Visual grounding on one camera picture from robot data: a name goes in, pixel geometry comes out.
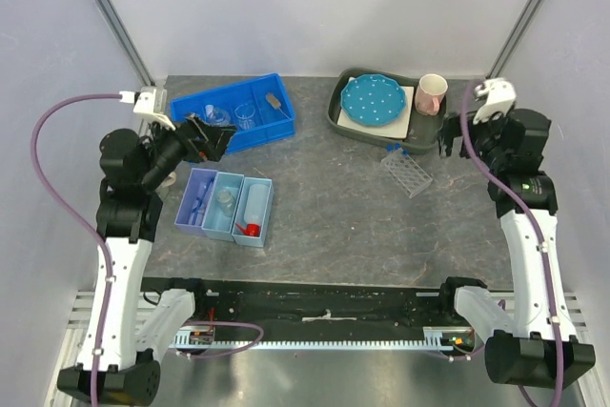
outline blue plate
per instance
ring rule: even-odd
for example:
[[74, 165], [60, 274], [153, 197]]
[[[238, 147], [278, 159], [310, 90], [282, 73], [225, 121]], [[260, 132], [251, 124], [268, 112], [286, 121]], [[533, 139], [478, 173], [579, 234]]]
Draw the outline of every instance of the blue plate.
[[404, 90], [392, 78], [361, 75], [341, 91], [341, 108], [356, 123], [384, 126], [397, 119], [407, 106]]

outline pink mug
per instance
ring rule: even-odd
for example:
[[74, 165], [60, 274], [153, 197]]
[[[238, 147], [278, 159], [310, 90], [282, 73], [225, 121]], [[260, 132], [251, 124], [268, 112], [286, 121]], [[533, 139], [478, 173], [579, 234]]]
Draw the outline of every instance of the pink mug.
[[416, 91], [416, 110], [421, 114], [437, 114], [447, 93], [447, 80], [435, 73], [423, 75]]

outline wall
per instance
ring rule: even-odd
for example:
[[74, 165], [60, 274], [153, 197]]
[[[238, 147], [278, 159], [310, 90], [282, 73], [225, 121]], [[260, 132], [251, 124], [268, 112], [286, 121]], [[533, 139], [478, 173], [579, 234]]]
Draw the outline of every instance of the wall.
[[[7, 406], [42, 405], [78, 288], [90, 288], [94, 243], [52, 201], [30, 163], [31, 129], [63, 98], [138, 89], [92, 0], [0, 0], [0, 392]], [[51, 181], [94, 221], [98, 143], [133, 124], [128, 106], [64, 109], [40, 137]]]
[[112, 0], [168, 74], [485, 74], [526, 0]]
[[553, 120], [544, 170], [559, 196], [559, 256], [610, 382], [610, 10], [607, 0], [545, 0], [505, 76], [522, 107]]

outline red bottle cap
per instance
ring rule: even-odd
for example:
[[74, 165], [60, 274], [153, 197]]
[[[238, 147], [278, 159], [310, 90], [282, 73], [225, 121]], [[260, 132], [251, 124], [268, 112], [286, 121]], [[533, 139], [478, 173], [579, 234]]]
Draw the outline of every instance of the red bottle cap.
[[260, 235], [260, 226], [257, 224], [249, 224], [246, 226], [246, 229], [242, 228], [237, 223], [235, 223], [235, 226], [237, 226], [244, 235], [249, 237], [258, 237]]

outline dark gray dish tray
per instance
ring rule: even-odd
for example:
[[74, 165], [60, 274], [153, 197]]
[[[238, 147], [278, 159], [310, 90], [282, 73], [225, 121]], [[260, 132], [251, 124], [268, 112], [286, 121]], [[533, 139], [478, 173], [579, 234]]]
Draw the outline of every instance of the dark gray dish tray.
[[327, 119], [331, 123], [333, 130], [346, 137], [353, 138], [360, 142], [371, 143], [380, 147], [386, 147], [388, 145], [399, 143], [400, 146], [409, 153], [413, 154], [424, 154], [435, 148], [437, 145], [437, 133], [442, 126], [442, 120], [447, 111], [447, 97], [443, 99], [443, 103], [440, 106], [440, 110], [434, 116], [427, 116], [419, 114], [416, 111], [415, 104], [411, 101], [411, 119], [409, 121], [409, 133], [406, 139], [395, 139], [388, 137], [379, 137], [377, 135], [370, 135], [364, 132], [354, 131], [353, 129], [344, 128], [337, 125], [339, 114], [341, 113], [341, 91], [345, 88], [350, 78], [358, 78], [360, 75], [367, 73], [379, 73], [396, 80], [400, 86], [412, 86], [417, 91], [417, 84], [419, 80], [415, 78], [408, 78], [406, 76], [393, 75], [386, 73], [385, 71], [373, 71], [371, 69], [363, 69], [360, 67], [354, 67], [348, 69], [339, 76], [338, 82], [336, 83], [335, 90], [331, 96], [331, 104], [328, 107]]

